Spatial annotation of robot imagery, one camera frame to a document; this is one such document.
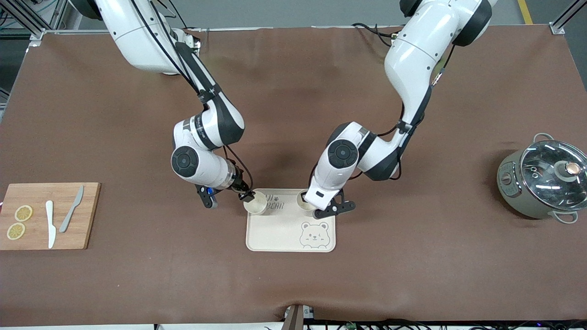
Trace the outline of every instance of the white cup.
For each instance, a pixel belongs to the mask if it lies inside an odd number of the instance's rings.
[[[302,199],[302,193],[305,193],[307,191],[308,191],[308,189],[304,189],[304,190],[300,191],[298,193],[297,198],[296,198],[296,202],[298,202],[298,207],[301,208],[306,213],[306,215],[312,216],[314,210],[316,210],[316,207],[310,203],[305,202]]]
[[[245,210],[254,215],[261,215],[267,210],[267,196],[264,193],[255,191],[255,199],[243,202]]]

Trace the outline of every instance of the black cable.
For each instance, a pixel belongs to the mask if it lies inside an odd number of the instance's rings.
[[[147,28],[147,31],[149,32],[149,34],[151,35],[151,37],[153,37],[153,39],[155,40],[155,43],[159,46],[159,48],[165,54],[165,56],[167,57],[167,59],[171,62],[171,64],[173,64],[173,66],[175,67],[175,69],[177,69],[177,71],[179,71],[179,73],[181,74],[181,76],[190,84],[190,86],[196,91],[196,93],[199,94],[200,91],[198,90],[198,88],[196,86],[194,86],[193,83],[192,83],[192,81],[190,80],[190,78],[188,78],[185,75],[185,73],[183,71],[181,71],[181,69],[177,65],[177,63],[175,63],[175,61],[171,58],[171,55],[169,55],[169,53],[167,53],[167,51],[165,50],[165,47],[163,47],[163,45],[161,44],[161,42],[157,39],[157,36],[155,35],[155,33],[153,32],[153,30],[151,29],[151,27],[149,26],[149,24],[145,20],[145,17],[139,11],[139,6],[137,6],[137,3],[134,0],[130,0],[130,2],[133,4],[134,10],[137,12],[139,18],[141,19],[141,21],[143,22],[143,24]]]
[[[446,62],[442,66],[443,69],[446,69],[448,62],[450,61],[450,58],[453,55],[453,51],[454,51],[454,44],[453,44],[453,47],[450,49],[450,53],[448,53],[448,57],[446,58]]]
[[[226,148],[228,149],[228,151],[230,151],[230,153],[232,153],[234,155],[234,157],[242,165],[242,168],[245,169],[245,171],[247,172],[247,175],[249,176],[249,180],[251,181],[251,184],[249,185],[249,190],[246,191],[246,193],[249,193],[251,190],[253,190],[253,176],[251,175],[251,172],[249,171],[249,169],[247,168],[245,163],[243,163],[242,160],[238,157],[238,155],[232,150],[232,148],[230,148],[230,146],[226,146]]]
[[[155,12],[157,12],[157,8],[155,7],[155,4],[153,3],[153,1],[149,0],[149,2],[151,3],[151,7],[153,8],[153,10]],[[161,17],[159,17],[159,15],[157,15],[157,20],[159,21],[159,24],[161,24],[161,26],[165,30],[165,24],[163,24],[163,20],[161,19]],[[176,56],[177,56],[177,59],[181,63],[181,67],[184,69],[185,75],[188,78],[188,83],[190,83],[190,85],[192,86],[192,88],[195,89],[196,92],[199,95],[200,94],[200,91],[198,90],[198,86],[194,83],[194,81],[192,80],[191,76],[189,75],[188,70],[185,67],[184,61],[181,59],[181,56],[180,56],[179,52],[177,51],[177,48],[173,44],[173,40],[171,40],[171,36],[169,35],[169,33],[167,33],[167,31],[165,31],[165,34],[167,35],[167,40],[169,41],[169,44],[171,45],[171,47],[173,48],[173,50],[176,52]]]
[[[404,104],[403,104],[403,102],[402,102],[402,112],[400,113],[400,120],[403,118],[403,114],[404,114],[404,112],[405,112],[405,111],[406,111],[406,107],[404,106]],[[385,133],[377,134],[377,136],[379,136],[379,137],[382,137],[382,136],[385,136],[385,135],[389,135],[389,134],[391,134],[393,131],[395,131],[395,130],[396,130],[396,128],[397,128],[397,124],[395,124],[395,125],[392,127],[392,129],[388,130],[388,131],[387,131],[387,132],[385,132]]]
[[[402,160],[400,157],[400,153],[397,153],[397,176],[391,177],[389,180],[399,180],[402,177]]]
[[[518,324],[517,326],[513,326],[512,328],[509,328],[509,330],[516,330],[517,328],[524,326],[525,324],[529,323],[530,321],[526,321],[523,323]]]
[[[377,36],[379,37],[379,40],[381,40],[381,42],[383,42],[387,47],[391,47],[392,46],[391,43],[387,43],[387,42],[385,42],[385,40],[383,40],[383,38],[381,37],[381,33],[379,33],[379,30],[377,29],[377,24],[375,24],[375,32],[377,33]]]
[[[569,326],[567,326],[567,327],[565,328],[565,330],[569,330],[569,329],[571,329],[571,328],[572,328],[574,325],[580,324],[580,323],[582,323],[582,322],[585,322],[585,320],[584,320],[584,319],[578,319],[578,320],[576,320],[575,322],[573,322],[573,323],[569,324]]]
[[[184,29],[187,29],[187,25],[185,24],[185,21],[184,21],[184,20],[183,20],[183,18],[181,17],[181,14],[180,14],[180,12],[179,12],[179,11],[177,11],[177,8],[176,8],[176,6],[173,4],[173,1],[171,1],[171,0],[168,0],[168,1],[169,1],[169,3],[171,4],[171,6],[173,7],[173,10],[175,10],[175,11],[176,11],[176,15],[177,15],[177,16],[180,18],[180,20],[181,20],[181,23],[183,23],[183,25],[184,25]]]
[[[393,33],[390,33],[390,34],[387,34],[387,33],[381,33],[381,32],[379,32],[379,33],[378,33],[376,30],[374,30],[374,29],[372,29],[372,28],[368,27],[367,25],[365,25],[365,24],[363,24],[363,23],[355,23],[355,24],[352,24],[351,26],[354,26],[354,27],[361,26],[362,28],[365,28],[365,29],[367,29],[367,31],[369,31],[369,32],[371,32],[371,33],[375,33],[375,34],[378,34],[378,35],[380,35],[380,36],[386,36],[386,37],[388,37],[388,38],[392,38],[392,36],[393,36]]]
[[[406,325],[402,325],[399,328],[395,328],[394,330],[398,330],[398,329],[402,329],[402,328],[408,328],[409,330],[414,330],[414,328],[412,328],[411,326],[409,326],[407,324]]]
[[[158,2],[158,3],[159,3],[161,6],[163,6],[165,9],[167,9],[167,11],[168,11],[168,12],[170,12],[170,13],[172,13],[172,14],[173,14],[173,12],[171,11],[171,9],[169,9],[167,6],[165,6],[165,4],[164,4],[164,3],[163,3],[161,0],[157,0],[157,2]],[[177,18],[177,15],[176,15],[176,14],[173,14],[173,15],[175,15],[175,16],[165,16],[165,15],[163,15],[163,17]]]
[[[409,320],[405,320],[406,322],[412,322],[414,324],[416,324],[416,327],[418,327],[418,329],[420,329],[420,325],[425,327],[426,330],[432,330],[429,326],[427,326],[426,324],[423,324],[422,322],[417,322],[417,321],[409,321]]]
[[[362,174],[363,174],[363,171],[359,172],[359,174],[357,174],[357,175],[355,175],[355,176],[353,176],[353,177],[350,177],[350,178],[349,178],[349,181],[351,181],[351,180],[354,180],[354,179],[356,179],[356,178],[360,177]]]

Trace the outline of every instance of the table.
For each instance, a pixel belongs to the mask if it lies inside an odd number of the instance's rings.
[[[257,187],[303,188],[334,128],[392,127],[386,47],[364,30],[202,34],[201,58],[247,125],[235,151]],[[9,183],[102,183],[87,250],[0,252],[3,326],[317,318],[587,318],[587,214],[530,221],[496,188],[500,161],[541,131],[587,150],[587,94],[563,36],[492,26],[457,48],[399,181],[345,187],[327,254],[252,252],[235,194],[205,209],[171,170],[175,123],[201,105],[142,72],[109,35],[45,35],[0,126]]]

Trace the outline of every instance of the pot handle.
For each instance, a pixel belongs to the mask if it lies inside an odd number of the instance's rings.
[[[534,139],[532,140],[533,143],[536,143],[536,138],[539,136],[544,136],[546,137],[548,140],[554,140],[554,137],[552,137],[552,135],[548,134],[548,133],[538,133],[534,136]]]
[[[557,211],[550,211],[548,214],[550,214],[556,221],[562,223],[562,224],[573,224],[575,222],[577,222],[577,219],[579,218],[579,215],[577,214],[577,212],[569,212],[569,213],[563,213],[563,212],[557,212]],[[565,221],[563,219],[560,218],[559,215],[572,215],[573,216],[573,220],[572,221]]]

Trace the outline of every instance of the butter knife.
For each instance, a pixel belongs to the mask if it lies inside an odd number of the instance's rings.
[[[55,243],[55,234],[57,234],[57,228],[53,225],[53,201],[48,200],[45,203],[47,209],[47,223],[49,224],[49,248],[53,248]]]
[[[59,227],[60,233],[65,233],[69,226],[69,220],[72,219],[73,210],[82,202],[83,197],[83,185],[79,186],[79,191],[77,192],[77,196],[73,200],[72,207],[69,209],[68,214],[65,216],[65,219],[61,223],[61,227]]]

